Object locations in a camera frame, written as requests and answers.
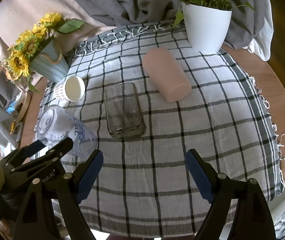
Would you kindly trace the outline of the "clear plastic printed cup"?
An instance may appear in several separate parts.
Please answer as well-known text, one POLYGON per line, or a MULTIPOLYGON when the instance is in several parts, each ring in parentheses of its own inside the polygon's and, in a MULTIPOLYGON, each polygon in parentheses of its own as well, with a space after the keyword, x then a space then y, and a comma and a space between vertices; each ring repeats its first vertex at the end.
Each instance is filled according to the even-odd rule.
POLYGON ((58 105, 48 107, 40 117, 36 129, 37 139, 48 147, 65 138, 71 138, 74 146, 70 155, 88 157, 97 149, 97 137, 83 122, 58 105))

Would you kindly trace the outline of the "patterned white paper cup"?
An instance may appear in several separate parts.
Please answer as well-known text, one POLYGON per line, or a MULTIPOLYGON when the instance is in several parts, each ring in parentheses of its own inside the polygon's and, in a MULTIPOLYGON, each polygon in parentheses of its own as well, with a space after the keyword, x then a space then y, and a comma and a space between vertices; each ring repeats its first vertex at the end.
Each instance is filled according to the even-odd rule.
POLYGON ((66 80, 59 81, 53 89, 53 97, 57 100, 78 102, 85 94, 85 83, 77 75, 70 76, 66 80))

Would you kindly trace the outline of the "clear square glass cup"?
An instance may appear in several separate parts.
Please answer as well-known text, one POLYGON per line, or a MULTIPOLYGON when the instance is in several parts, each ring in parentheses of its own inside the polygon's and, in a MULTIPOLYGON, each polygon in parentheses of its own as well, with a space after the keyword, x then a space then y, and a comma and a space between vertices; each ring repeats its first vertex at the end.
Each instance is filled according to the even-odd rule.
POLYGON ((105 91, 108 131, 118 141, 133 140, 146 131, 138 91, 134 83, 125 82, 105 91))

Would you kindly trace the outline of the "pink plastic cup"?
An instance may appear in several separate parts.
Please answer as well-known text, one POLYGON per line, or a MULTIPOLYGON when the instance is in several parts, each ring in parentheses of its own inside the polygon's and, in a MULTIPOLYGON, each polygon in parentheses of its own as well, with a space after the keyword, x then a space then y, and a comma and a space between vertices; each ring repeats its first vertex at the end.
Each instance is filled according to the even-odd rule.
POLYGON ((191 83, 181 65, 165 48, 155 48, 144 56, 142 66, 167 102, 176 102, 191 92, 191 83))

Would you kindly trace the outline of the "white desk appliance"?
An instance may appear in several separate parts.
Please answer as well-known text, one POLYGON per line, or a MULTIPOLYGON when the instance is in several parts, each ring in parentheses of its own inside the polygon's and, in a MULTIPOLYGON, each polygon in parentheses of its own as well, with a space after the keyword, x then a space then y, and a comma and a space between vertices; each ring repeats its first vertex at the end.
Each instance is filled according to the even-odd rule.
POLYGON ((22 122, 16 122, 9 113, 0 107, 0 147, 6 148, 10 144, 14 149, 19 147, 22 122))

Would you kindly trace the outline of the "sunflower bouquet blue vase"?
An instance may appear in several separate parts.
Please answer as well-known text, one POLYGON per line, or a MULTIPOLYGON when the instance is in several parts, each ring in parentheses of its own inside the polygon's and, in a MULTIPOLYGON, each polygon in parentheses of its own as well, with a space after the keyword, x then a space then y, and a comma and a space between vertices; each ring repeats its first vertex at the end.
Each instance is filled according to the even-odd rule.
POLYGON ((77 18, 66 19, 63 14, 46 14, 19 35, 14 45, 8 48, 8 57, 2 60, 7 80, 16 83, 25 79, 29 90, 36 89, 31 83, 31 74, 37 73, 53 83, 60 82, 68 74, 69 66, 55 36, 71 34, 85 24, 77 18))

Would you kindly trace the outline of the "black white plaid tablecloth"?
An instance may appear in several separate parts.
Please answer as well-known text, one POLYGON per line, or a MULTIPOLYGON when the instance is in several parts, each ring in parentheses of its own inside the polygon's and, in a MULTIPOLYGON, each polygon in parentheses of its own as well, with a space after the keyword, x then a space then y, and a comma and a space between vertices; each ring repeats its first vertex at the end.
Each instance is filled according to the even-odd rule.
POLYGON ((98 138, 104 165, 80 209, 90 228, 125 237, 176 237, 195 233, 209 204, 201 197, 185 153, 195 149, 215 170, 235 180, 255 178, 267 201, 285 189, 277 127, 268 101, 224 50, 204 55, 188 44, 183 27, 135 24, 90 38, 67 55, 68 75, 85 82, 79 102, 58 100, 48 85, 40 109, 58 105, 98 138), (143 57, 167 49, 191 83, 191 92, 168 103, 143 70, 143 57), (138 90, 145 133, 113 139, 107 129, 105 92, 132 82, 138 90))

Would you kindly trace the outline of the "beige curtain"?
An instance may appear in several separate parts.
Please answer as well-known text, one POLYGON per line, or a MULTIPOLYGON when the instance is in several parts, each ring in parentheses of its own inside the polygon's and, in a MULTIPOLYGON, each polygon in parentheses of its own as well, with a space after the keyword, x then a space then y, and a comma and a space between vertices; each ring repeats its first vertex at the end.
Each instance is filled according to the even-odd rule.
POLYGON ((46 13, 60 12, 85 24, 71 34, 59 34, 57 42, 64 54, 80 42, 111 30, 111 26, 90 17, 75 0, 2 0, 0 2, 0 61, 7 56, 19 34, 33 27, 46 13))

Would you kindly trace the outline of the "grey curtain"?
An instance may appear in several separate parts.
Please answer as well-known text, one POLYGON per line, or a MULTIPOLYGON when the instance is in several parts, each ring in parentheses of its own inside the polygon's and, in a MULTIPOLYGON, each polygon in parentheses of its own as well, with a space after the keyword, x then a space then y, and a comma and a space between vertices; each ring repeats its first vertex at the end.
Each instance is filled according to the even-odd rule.
MULTIPOLYGON (((106 26, 158 22, 174 18, 178 0, 75 0, 93 19, 106 26)), ((232 0, 233 9, 225 43, 235 50, 245 48, 263 61, 271 56, 273 21, 270 0, 232 0)))

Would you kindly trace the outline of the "white pot green plant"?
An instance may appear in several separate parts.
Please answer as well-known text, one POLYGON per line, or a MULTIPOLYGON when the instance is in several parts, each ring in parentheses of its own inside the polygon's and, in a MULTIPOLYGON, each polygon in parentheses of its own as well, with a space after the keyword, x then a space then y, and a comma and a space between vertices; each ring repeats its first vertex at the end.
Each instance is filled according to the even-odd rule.
POLYGON ((232 5, 231 0, 179 0, 173 27, 184 22, 188 42, 202 54, 217 53, 226 38, 232 11, 239 7, 254 7, 245 4, 232 5))

